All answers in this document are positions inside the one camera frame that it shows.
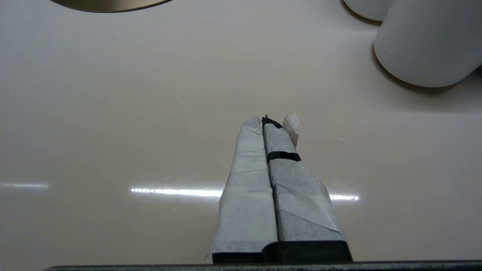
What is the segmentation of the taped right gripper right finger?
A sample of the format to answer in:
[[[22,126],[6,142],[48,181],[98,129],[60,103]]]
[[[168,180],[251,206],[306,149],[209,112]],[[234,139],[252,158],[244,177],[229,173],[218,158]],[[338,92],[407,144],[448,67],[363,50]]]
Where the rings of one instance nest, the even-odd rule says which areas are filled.
[[[325,185],[308,170],[280,123],[265,116],[262,124],[278,235],[263,248],[265,261],[353,261]]]

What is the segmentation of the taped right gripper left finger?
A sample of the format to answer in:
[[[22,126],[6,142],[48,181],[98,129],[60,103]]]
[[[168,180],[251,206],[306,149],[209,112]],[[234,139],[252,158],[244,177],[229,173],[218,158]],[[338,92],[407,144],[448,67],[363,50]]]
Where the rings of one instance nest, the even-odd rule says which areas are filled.
[[[275,206],[260,120],[246,120],[219,200],[210,255],[214,263],[261,263],[263,249],[277,242]]]

